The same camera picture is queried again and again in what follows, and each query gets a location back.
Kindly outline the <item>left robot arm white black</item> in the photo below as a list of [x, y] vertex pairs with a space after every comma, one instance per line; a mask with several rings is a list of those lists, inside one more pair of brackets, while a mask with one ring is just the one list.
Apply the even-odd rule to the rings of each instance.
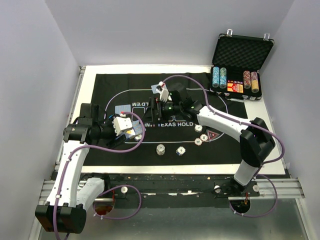
[[79, 181], [90, 148], [105, 140], [110, 149], [127, 139], [133, 124], [124, 113], [104, 120], [97, 104], [83, 103], [74, 123], [63, 130], [63, 152], [58, 173], [45, 204], [37, 205], [35, 217], [47, 232], [80, 234], [94, 199], [107, 197], [111, 185], [106, 175], [95, 173], [82, 190]]

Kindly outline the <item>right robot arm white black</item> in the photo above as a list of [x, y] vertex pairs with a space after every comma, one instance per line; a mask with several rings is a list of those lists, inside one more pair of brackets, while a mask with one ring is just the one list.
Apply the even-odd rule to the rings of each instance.
[[263, 119], [238, 118], [214, 110], [209, 105], [192, 100], [187, 93], [177, 90], [170, 91], [167, 100], [150, 97], [142, 119], [146, 122], [165, 123], [172, 116], [216, 129], [239, 142], [241, 163], [230, 183], [230, 191], [236, 196], [247, 192], [248, 184], [276, 145]]

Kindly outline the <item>grey white chip bottom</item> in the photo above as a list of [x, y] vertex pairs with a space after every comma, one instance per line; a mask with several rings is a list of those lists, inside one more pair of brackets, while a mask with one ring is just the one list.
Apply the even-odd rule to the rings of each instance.
[[142, 139], [142, 135], [137, 135], [135, 138], [134, 138], [137, 142], [139, 142], [141, 139]]

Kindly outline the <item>blue yellow card box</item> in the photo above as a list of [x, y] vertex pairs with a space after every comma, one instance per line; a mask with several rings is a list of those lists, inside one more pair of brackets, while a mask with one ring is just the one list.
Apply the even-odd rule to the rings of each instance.
[[132, 129], [128, 130], [124, 133], [127, 139], [134, 139], [138, 135], [143, 134], [143, 130], [145, 130], [145, 127], [140, 123], [139, 120], [132, 122]]

